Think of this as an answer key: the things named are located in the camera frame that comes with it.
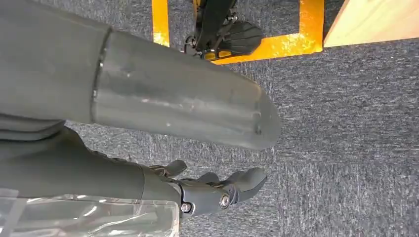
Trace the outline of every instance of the yellow metal bar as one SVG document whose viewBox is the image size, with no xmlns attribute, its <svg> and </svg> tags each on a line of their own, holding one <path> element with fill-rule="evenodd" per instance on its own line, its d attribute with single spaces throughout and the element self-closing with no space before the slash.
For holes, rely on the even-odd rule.
<svg viewBox="0 0 419 237">
<path fill-rule="evenodd" d="M 168 0 L 152 0 L 153 9 L 153 42 L 170 46 Z"/>
<path fill-rule="evenodd" d="M 220 59 L 213 63 L 221 65 L 321 52 L 324 0 L 300 0 L 299 15 L 299 33 L 264 38 L 255 52 L 249 56 Z"/>
</svg>

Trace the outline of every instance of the gray carpet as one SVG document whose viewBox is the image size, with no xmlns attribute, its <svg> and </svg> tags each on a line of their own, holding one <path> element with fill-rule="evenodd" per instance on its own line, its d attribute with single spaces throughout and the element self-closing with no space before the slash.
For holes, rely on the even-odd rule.
<svg viewBox="0 0 419 237">
<path fill-rule="evenodd" d="M 151 40 L 149 0 L 41 0 Z M 325 29 L 341 0 L 326 2 Z M 169 0 L 171 46 L 193 31 L 188 0 Z M 268 36 L 298 31 L 297 0 L 239 0 Z M 182 224 L 182 236 L 419 236 L 419 40 L 325 49 L 231 65 L 275 101 L 277 145 L 260 152 L 69 122 L 86 144 L 142 164 L 183 159 L 187 176 L 259 166 L 260 194 Z"/>
</svg>

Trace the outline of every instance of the wooden board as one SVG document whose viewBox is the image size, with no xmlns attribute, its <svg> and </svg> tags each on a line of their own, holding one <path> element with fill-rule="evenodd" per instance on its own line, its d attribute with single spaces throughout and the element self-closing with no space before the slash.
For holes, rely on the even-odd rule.
<svg viewBox="0 0 419 237">
<path fill-rule="evenodd" d="M 324 47 L 419 38 L 419 0 L 345 0 Z"/>
</svg>

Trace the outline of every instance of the plastic wrap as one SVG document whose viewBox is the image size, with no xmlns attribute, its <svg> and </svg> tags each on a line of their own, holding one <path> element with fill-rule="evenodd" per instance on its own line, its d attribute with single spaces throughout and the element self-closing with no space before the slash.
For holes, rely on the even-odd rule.
<svg viewBox="0 0 419 237">
<path fill-rule="evenodd" d="M 0 190 L 1 237 L 177 237 L 171 201 L 64 195 L 16 198 Z"/>
</svg>

